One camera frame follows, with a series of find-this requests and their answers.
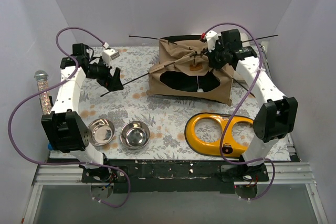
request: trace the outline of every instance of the cable connector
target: cable connector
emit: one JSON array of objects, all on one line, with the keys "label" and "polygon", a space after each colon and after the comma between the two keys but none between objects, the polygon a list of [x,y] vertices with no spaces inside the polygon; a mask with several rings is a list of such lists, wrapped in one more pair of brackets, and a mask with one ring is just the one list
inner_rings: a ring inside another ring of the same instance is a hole
[{"label": "cable connector", "polygon": [[109,44],[107,42],[104,42],[103,48],[108,49],[109,48]]},{"label": "cable connector", "polygon": [[205,41],[206,41],[206,40],[204,39],[204,37],[205,37],[205,33],[202,33],[202,35],[201,35],[201,39],[200,39],[201,42],[205,42]]}]

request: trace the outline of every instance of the stainless steel bowl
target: stainless steel bowl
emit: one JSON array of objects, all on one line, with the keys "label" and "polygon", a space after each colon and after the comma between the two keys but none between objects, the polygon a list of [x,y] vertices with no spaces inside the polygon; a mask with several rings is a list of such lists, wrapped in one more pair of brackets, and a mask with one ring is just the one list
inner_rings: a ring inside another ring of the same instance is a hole
[{"label": "stainless steel bowl", "polygon": [[114,125],[110,120],[97,119],[89,125],[89,132],[94,146],[102,146],[112,141],[114,137]]},{"label": "stainless steel bowl", "polygon": [[126,124],[120,134],[121,143],[131,150],[137,150],[147,145],[150,137],[148,126],[140,121]]}]

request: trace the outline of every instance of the floral fabric surface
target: floral fabric surface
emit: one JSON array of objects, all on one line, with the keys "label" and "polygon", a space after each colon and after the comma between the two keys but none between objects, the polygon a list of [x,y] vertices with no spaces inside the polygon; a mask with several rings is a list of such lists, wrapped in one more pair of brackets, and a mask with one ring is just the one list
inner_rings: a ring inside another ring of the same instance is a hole
[{"label": "floral fabric surface", "polygon": [[[120,57],[115,59],[115,67],[121,69],[121,81],[125,83],[144,73],[159,59],[158,47],[122,47],[116,48]],[[94,48],[95,56],[101,56],[102,48]],[[115,127],[113,140],[98,150],[108,158],[115,159],[184,159],[184,160],[220,160],[194,152],[184,137],[187,121],[201,112],[231,114],[246,91],[233,83],[231,91],[232,106],[197,98],[167,97],[162,95],[148,96],[148,77],[140,78],[124,87],[124,90],[111,92],[104,97],[106,89],[94,80],[86,79],[82,85],[79,100],[79,114],[86,125],[98,118],[109,119]],[[253,96],[243,103],[237,115],[254,118],[258,112],[258,104]],[[151,131],[150,141],[140,150],[129,150],[120,142],[122,127],[131,121],[146,123]],[[197,136],[205,142],[219,139],[221,128],[211,120],[200,121],[196,126]],[[248,146],[253,130],[250,125],[238,124],[233,130],[234,139],[241,145]],[[280,140],[267,155],[275,161],[289,161],[289,153],[285,140]],[[50,158],[73,158],[69,154],[51,151]]]}]

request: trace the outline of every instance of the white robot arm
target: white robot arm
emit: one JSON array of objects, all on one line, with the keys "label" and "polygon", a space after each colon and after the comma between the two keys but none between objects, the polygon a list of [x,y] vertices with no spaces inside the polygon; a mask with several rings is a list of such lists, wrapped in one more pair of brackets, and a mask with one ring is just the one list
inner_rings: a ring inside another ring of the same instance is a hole
[{"label": "white robot arm", "polygon": [[[259,70],[259,59],[252,47],[243,47],[238,29],[221,32],[221,37],[214,31],[205,35],[209,66],[221,69],[227,63],[240,74],[250,87]],[[254,119],[255,136],[248,149],[242,154],[245,162],[265,158],[271,148],[293,130],[297,100],[287,98],[261,71],[252,93],[258,101],[260,111]],[[264,161],[256,161],[247,166],[258,166]]]},{"label": "white robot arm", "polygon": [[[116,68],[113,76],[110,73],[111,61],[118,57],[119,53],[111,48],[106,49],[98,63],[92,63],[87,45],[74,44],[72,50],[80,67],[76,74],[60,87],[50,114],[42,117],[42,126],[54,150],[70,153],[79,161],[87,163],[82,168],[95,179],[105,181],[109,178],[110,171],[90,163],[104,164],[107,159],[104,153],[96,150],[90,143],[91,135],[78,115],[78,104],[85,78],[96,79],[109,91],[123,89],[120,69]],[[61,81],[64,81],[74,72],[75,63],[69,58],[63,58],[60,67]]]}]

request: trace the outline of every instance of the white backdrop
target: white backdrop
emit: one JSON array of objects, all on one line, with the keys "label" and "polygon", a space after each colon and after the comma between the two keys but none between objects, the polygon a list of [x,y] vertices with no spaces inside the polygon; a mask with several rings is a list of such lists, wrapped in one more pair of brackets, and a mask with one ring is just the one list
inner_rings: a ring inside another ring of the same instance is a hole
[{"label": "white backdrop", "polygon": [[[246,25],[256,36],[273,34],[291,0],[56,0],[70,26],[94,31],[112,45],[156,43],[128,35],[164,37],[202,33],[219,22]],[[79,42],[98,45],[74,32]]]},{"label": "white backdrop", "polygon": [[[13,108],[37,91],[34,73],[46,70],[50,84],[59,81],[62,54],[55,35],[67,23],[55,0],[0,0],[0,223],[21,223],[36,165],[22,159],[13,149],[7,122]],[[61,43],[67,50],[75,42],[72,33]],[[48,140],[41,126],[38,98],[24,105],[14,117],[14,138],[26,155],[43,161]]]},{"label": "white backdrop", "polygon": [[336,223],[335,17],[335,0],[293,0],[268,54],[276,84],[299,102],[294,143],[312,166],[329,223]]}]

